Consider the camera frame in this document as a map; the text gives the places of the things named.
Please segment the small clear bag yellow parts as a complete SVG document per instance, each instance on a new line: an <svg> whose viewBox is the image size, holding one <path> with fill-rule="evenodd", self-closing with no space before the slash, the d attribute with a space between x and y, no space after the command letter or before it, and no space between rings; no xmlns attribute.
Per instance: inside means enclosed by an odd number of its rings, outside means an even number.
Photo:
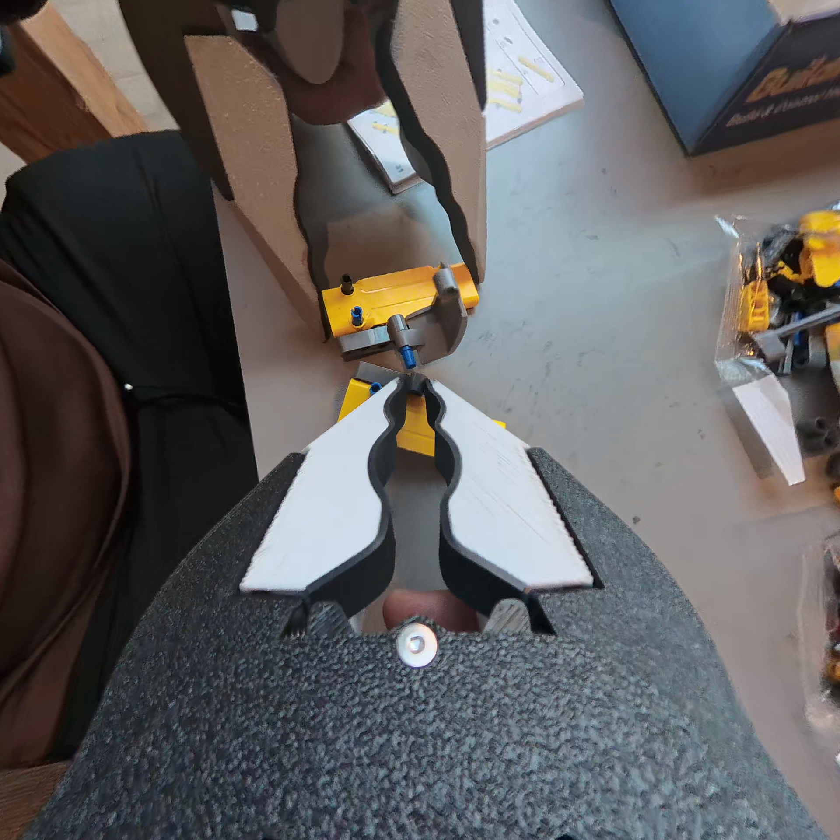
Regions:
<svg viewBox="0 0 840 840"><path fill-rule="evenodd" d="M732 239L714 365L752 468L802 486L823 473L838 498L838 202Z"/></svg>

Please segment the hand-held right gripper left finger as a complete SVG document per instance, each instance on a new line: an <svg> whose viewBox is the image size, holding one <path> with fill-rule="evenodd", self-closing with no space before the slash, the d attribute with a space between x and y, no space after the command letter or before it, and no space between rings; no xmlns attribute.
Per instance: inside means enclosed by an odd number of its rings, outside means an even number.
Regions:
<svg viewBox="0 0 840 840"><path fill-rule="evenodd" d="M306 447L242 593L336 602L356 616L385 591L396 556L385 485L405 418L406 379L395 378Z"/></svg>

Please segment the open instruction booklet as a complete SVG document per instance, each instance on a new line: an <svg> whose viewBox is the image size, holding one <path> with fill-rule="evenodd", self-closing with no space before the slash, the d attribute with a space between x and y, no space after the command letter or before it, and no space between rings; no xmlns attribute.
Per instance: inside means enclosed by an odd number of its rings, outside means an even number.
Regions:
<svg viewBox="0 0 840 840"><path fill-rule="evenodd" d="M584 94L513 1L483 2L486 147L490 151L583 106ZM346 124L391 194L420 183L389 101Z"/></svg>

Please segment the person's left hand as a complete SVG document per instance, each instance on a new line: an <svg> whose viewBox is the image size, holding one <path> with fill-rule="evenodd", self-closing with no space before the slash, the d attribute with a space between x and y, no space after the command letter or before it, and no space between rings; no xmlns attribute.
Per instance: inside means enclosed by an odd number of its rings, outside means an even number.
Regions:
<svg viewBox="0 0 840 840"><path fill-rule="evenodd" d="M375 68L375 32L389 2L346 2L343 45L330 79L313 85L293 75L282 82L292 114L310 125L345 123L386 98Z"/></svg>

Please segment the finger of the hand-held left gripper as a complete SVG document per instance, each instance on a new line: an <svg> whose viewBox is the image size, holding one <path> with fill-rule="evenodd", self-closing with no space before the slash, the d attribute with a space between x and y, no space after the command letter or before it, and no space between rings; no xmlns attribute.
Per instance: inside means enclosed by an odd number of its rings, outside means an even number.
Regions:
<svg viewBox="0 0 840 840"><path fill-rule="evenodd" d="M473 281L487 266L487 72L481 1L397 1L375 67L412 163L444 209Z"/></svg>
<svg viewBox="0 0 840 840"><path fill-rule="evenodd" d="M232 36L186 35L184 42L233 194L229 203L298 315L323 336L280 84Z"/></svg>

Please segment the yellow panel with curved grey panel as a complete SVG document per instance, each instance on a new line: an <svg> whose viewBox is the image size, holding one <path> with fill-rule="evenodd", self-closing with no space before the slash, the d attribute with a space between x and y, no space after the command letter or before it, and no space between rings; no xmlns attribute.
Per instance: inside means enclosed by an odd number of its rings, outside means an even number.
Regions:
<svg viewBox="0 0 840 840"><path fill-rule="evenodd" d="M412 374L453 354L480 302L465 264L420 266L321 291L329 335L344 361L394 353Z"/></svg>

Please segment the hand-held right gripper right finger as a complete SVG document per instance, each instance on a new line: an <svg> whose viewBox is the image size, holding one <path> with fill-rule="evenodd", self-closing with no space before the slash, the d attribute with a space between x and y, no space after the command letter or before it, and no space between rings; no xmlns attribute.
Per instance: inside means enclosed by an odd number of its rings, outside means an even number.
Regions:
<svg viewBox="0 0 840 840"><path fill-rule="evenodd" d="M425 404L446 491L438 564L447 588L490 617L520 604L531 630L553 634L539 597L596 586L596 573L530 456L530 448L438 381Z"/></svg>

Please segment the blue cardboard kit box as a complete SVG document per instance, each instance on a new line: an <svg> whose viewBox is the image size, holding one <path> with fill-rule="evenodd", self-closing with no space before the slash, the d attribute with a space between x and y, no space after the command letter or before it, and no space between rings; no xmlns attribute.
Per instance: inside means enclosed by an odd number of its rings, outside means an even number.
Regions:
<svg viewBox="0 0 840 840"><path fill-rule="evenodd" d="M688 156L838 118L838 1L608 5Z"/></svg>

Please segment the person's black trousers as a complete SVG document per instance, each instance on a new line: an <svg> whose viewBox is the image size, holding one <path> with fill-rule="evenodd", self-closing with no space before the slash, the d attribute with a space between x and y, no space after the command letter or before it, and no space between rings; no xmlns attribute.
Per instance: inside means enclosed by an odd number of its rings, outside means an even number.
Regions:
<svg viewBox="0 0 840 840"><path fill-rule="evenodd" d="M209 177L177 131L59 151L6 181L2 261L99 352L132 450L117 557L50 760L78 750L145 610L258 480L220 240Z"/></svg>

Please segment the grey desk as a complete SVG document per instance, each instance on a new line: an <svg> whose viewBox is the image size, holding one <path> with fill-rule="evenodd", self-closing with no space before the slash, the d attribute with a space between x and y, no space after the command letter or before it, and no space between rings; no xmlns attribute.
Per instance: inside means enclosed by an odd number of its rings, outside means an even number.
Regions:
<svg viewBox="0 0 840 840"><path fill-rule="evenodd" d="M548 450L668 566L767 750L814 813L838 771L804 711L802 555L838 528L822 470L759 478L713 364L729 238L838 195L838 125L688 160L603 2L522 2L583 109L489 152L481 302L436 377ZM434 193L391 197L346 129L296 120L320 279L451 259ZM260 478L335 417L350 375L218 207Z"/></svg>

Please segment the clear bag black red parts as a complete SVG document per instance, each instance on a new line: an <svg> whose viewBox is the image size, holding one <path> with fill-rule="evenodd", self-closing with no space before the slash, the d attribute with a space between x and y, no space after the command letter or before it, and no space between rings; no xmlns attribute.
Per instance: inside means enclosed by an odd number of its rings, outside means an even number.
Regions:
<svg viewBox="0 0 840 840"><path fill-rule="evenodd" d="M801 558L797 603L804 714L820 748L839 765L839 533Z"/></svg>

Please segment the yellow panel with grey beam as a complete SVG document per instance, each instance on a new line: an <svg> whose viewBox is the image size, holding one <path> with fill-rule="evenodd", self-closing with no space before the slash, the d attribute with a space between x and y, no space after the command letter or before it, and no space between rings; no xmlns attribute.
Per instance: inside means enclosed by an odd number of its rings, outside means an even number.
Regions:
<svg viewBox="0 0 840 840"><path fill-rule="evenodd" d="M419 455L433 456L435 433L427 420L426 376L419 370L406 376L410 381L406 416L395 436L396 445ZM361 466L367 458L366 448L387 428L388 421L379 409L388 396L394 395L390 383L402 377L401 372L360 362L344 394L336 428L313 442L310 450L324 449L343 466Z"/></svg>

